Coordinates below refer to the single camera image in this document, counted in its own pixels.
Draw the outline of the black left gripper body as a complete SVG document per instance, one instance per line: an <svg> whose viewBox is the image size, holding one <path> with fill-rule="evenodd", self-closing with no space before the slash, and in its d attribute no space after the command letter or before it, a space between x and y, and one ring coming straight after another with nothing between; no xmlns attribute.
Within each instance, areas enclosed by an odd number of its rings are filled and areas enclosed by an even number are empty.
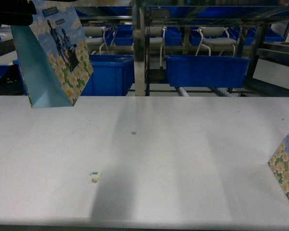
<svg viewBox="0 0 289 231"><path fill-rule="evenodd" d="M31 0L0 0L0 26L29 26L36 14Z"/></svg>

